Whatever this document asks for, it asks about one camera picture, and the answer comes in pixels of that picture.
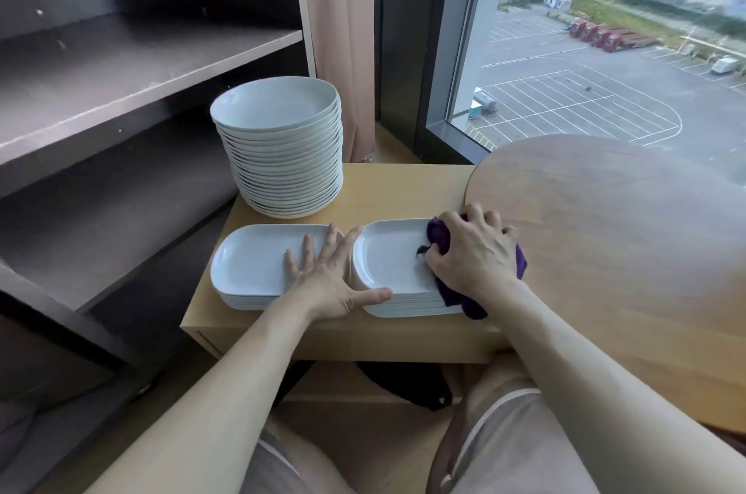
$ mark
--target person's left hand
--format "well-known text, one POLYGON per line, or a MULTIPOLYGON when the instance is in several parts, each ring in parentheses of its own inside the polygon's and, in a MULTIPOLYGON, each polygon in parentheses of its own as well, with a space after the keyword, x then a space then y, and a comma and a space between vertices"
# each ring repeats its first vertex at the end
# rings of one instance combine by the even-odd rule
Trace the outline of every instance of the person's left hand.
POLYGON ((362 230, 362 227, 356 227, 343 237, 331 223, 318 257, 313 248, 313 237, 306 235, 300 266, 295 262, 293 251, 285 251, 289 287, 284 297, 297 300, 309 312, 311 321, 334 320, 363 305, 391 299, 390 288, 356 291, 344 280, 345 262, 362 230))

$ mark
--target pink curtain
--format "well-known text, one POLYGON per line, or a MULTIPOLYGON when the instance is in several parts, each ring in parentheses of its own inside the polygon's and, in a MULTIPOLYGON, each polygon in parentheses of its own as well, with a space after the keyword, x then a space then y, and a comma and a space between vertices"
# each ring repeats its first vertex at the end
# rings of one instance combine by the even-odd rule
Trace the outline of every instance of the pink curtain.
POLYGON ((317 77, 342 100, 342 158, 358 162, 375 148, 373 0, 308 0, 317 77))

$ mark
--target asphalt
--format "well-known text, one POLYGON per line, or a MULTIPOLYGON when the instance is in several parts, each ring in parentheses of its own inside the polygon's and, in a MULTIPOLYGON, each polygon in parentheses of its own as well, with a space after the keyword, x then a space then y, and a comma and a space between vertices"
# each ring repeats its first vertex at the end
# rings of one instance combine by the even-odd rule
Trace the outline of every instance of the asphalt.
POLYGON ((568 37, 546 8, 498 12, 478 86, 494 116, 466 132, 493 150, 542 134, 591 134, 669 151, 746 188, 746 78, 664 47, 608 53, 568 37))

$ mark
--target person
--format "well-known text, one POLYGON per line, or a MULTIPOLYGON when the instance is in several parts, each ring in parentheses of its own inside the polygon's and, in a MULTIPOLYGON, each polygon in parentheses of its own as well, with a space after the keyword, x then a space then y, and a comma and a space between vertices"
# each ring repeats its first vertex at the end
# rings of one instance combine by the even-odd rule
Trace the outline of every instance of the person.
MULTIPOLYGON (((441 216, 451 248, 425 260, 507 335, 503 353, 457 407, 428 492, 746 492, 746 463, 559 318, 516 277, 516 230, 495 211, 441 216)), ((310 323, 391 297, 354 291, 345 262, 361 228, 306 237, 291 281, 201 380, 90 492, 351 492, 331 461, 273 417, 272 401, 310 323)))

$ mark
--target purple cloth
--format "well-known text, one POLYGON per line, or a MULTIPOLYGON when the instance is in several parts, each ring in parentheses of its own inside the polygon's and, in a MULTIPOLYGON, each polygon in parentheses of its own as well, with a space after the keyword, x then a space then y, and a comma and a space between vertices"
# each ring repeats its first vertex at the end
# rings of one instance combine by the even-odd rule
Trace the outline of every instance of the purple cloth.
MULTIPOLYGON (((462 215, 461 219, 469 221, 465 215, 462 215)), ((448 227, 445 226, 445 223, 437 217, 434 217, 427 223, 427 240, 429 240, 431 244, 437 243, 441 254, 445 254, 448 252, 448 249, 451 248, 451 233, 448 230, 448 227)), ((417 254, 423 254, 427 252, 429 248, 430 246, 421 246, 417 249, 417 254)), ((526 256, 524 256, 521 246, 516 244, 516 271, 519 280, 523 278, 527 266, 528 261, 526 260, 526 256)), ((460 305, 461 311, 464 315, 472 320, 483 320, 487 317, 487 312, 483 310, 482 306, 480 306, 476 301, 452 290, 443 284, 443 281, 437 276, 435 277, 435 284, 438 287, 440 297, 443 298, 443 302, 447 306, 460 305)))

